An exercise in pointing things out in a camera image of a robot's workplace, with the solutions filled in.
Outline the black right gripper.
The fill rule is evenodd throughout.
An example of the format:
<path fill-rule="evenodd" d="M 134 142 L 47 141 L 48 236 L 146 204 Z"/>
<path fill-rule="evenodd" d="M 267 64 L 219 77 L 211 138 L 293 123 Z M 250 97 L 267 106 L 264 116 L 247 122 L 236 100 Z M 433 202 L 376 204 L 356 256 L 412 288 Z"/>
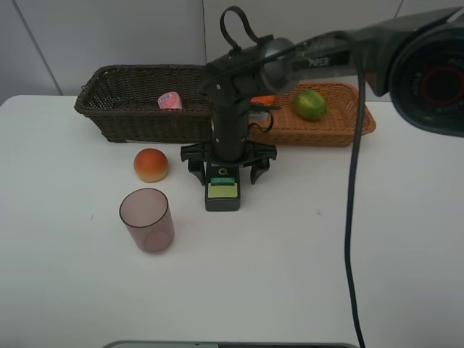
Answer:
<path fill-rule="evenodd" d="M 258 178 L 269 171 L 270 162 L 275 160 L 277 149 L 274 145 L 259 144 L 248 139 L 249 113 L 272 112 L 276 106 L 265 106 L 245 99 L 236 104 L 212 105 L 212 135 L 209 141 L 181 147 L 181 160 L 188 160 L 188 171 L 202 186 L 206 176 L 204 162 L 226 167 L 251 166 L 250 181 L 256 184 Z"/>

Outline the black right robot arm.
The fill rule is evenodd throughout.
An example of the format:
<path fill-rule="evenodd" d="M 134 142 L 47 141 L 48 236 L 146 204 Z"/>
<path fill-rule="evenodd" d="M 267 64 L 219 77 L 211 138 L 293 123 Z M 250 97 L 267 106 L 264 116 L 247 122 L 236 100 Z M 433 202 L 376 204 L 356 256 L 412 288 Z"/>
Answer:
<path fill-rule="evenodd" d="M 293 43 L 256 36 L 247 16 L 231 7 L 252 40 L 240 47 L 221 28 L 230 51 L 204 66 L 200 85 L 212 103 L 209 141 L 185 146 L 181 159 L 199 180 L 206 167 L 251 167 L 256 181 L 277 155 L 252 142 L 254 98 L 292 91 L 300 81 L 355 75 L 358 91 L 389 95 L 409 124 L 431 133 L 463 135 L 463 11 L 459 7 L 396 17 L 359 30 L 334 31 Z"/>

